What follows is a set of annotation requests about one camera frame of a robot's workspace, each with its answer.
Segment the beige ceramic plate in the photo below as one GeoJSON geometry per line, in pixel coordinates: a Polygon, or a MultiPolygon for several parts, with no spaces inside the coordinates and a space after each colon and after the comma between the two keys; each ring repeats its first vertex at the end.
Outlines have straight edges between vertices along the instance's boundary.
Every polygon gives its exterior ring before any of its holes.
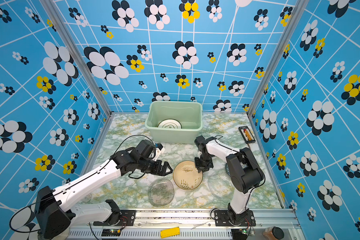
{"type": "Polygon", "coordinates": [[[195,162],[183,161],[175,167],[173,180],[183,190],[195,190],[203,181],[203,173],[199,173],[195,162]]]}

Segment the small white green-rimmed plate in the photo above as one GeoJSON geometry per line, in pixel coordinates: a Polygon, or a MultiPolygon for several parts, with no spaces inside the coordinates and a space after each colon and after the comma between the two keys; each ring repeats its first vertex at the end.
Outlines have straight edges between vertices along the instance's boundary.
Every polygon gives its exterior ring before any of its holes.
{"type": "Polygon", "coordinates": [[[158,128],[167,128],[167,129],[182,129],[181,123],[174,119],[163,120],[158,124],[157,127],[158,128]]]}

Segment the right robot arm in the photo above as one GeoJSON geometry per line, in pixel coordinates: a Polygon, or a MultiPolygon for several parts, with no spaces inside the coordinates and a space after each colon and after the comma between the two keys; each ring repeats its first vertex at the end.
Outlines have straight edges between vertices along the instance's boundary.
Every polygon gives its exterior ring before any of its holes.
{"type": "Polygon", "coordinates": [[[252,191],[266,181],[264,171],[259,166],[250,148],[236,149],[221,143],[217,138],[208,139],[198,136],[195,145],[201,153],[195,158],[198,172],[207,172],[213,165],[213,157],[226,162],[230,172],[232,184],[235,187],[232,201],[228,205],[229,221],[239,226],[243,221],[249,220],[248,203],[252,191]]]}

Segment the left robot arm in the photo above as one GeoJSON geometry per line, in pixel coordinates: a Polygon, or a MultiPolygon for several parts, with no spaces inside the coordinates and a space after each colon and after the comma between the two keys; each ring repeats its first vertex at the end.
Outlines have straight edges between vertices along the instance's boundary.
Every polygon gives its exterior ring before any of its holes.
{"type": "Polygon", "coordinates": [[[95,170],[72,182],[39,190],[35,203],[39,236],[51,240],[74,225],[101,222],[115,226],[122,222],[120,208],[113,200],[91,205],[79,202],[101,186],[136,170],[162,177],[172,174],[170,164],[158,159],[163,150],[161,144],[142,140],[136,147],[115,152],[95,170]]]}

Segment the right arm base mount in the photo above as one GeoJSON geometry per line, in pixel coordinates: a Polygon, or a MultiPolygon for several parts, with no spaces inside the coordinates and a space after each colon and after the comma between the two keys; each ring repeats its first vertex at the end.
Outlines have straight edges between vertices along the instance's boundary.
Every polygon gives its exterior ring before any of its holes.
{"type": "Polygon", "coordinates": [[[236,214],[233,210],[214,210],[211,212],[217,227],[255,227],[256,220],[251,210],[236,214]]]}

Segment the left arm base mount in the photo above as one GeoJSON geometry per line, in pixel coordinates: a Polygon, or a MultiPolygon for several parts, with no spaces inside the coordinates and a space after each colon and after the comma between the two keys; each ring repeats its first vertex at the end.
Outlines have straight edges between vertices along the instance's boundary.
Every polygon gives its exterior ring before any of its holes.
{"type": "Polygon", "coordinates": [[[94,222],[94,226],[133,226],[136,218],[136,210],[120,210],[112,214],[105,222],[94,222]]]}

